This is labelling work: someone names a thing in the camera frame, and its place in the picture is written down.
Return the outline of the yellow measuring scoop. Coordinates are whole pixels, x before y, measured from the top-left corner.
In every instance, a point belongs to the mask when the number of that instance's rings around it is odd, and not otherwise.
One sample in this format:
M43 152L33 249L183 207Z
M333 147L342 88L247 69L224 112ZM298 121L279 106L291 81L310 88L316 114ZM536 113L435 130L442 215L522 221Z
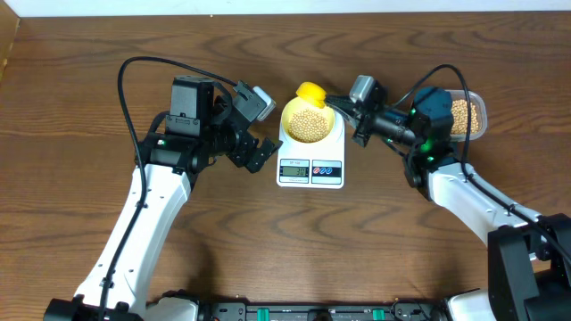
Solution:
M299 85L295 93L298 97L316 108L322 109L326 106L325 100L327 92L315 83L309 81L303 82Z

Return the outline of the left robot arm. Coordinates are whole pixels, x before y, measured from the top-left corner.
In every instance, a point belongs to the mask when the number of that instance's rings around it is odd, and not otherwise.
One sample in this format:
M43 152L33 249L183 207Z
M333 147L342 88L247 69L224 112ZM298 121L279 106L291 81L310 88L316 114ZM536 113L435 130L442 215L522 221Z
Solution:
M201 304L180 292L155 303L147 296L158 258L198 174L209 160L226 155L255 173L281 141L259 142L227 122L189 135L150 130L138 143L138 164L128 198L95 266L71 300L50 301L46 320L203 320Z

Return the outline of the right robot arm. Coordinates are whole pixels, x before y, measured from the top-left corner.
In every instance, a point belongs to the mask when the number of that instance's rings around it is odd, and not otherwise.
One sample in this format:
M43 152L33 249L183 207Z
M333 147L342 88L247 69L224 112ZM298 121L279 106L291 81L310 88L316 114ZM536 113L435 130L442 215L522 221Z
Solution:
M439 87L420 90L410 113L385 102L378 84L330 95L327 106L365 146L372 135L408 147L405 177L429 201L459 218L487 248L488 286L443 301L434 320L568 320L570 218L543 216L514 202L454 154L452 99Z

